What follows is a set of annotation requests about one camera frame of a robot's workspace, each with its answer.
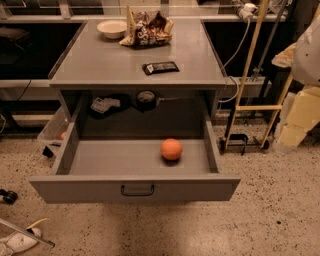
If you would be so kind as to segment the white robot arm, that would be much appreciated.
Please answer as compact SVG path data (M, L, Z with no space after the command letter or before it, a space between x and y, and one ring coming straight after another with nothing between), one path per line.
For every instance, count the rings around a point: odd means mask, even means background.
M288 93L285 98L272 144L274 151L289 153L320 123L320 16L272 63L290 67L293 79L303 85L297 94Z

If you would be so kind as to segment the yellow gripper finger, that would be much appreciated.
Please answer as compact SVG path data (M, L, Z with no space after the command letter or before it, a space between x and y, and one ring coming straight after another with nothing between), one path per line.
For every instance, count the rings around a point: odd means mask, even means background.
M284 154L295 150L319 122L320 88L307 86L297 94L289 92L274 133L273 150Z

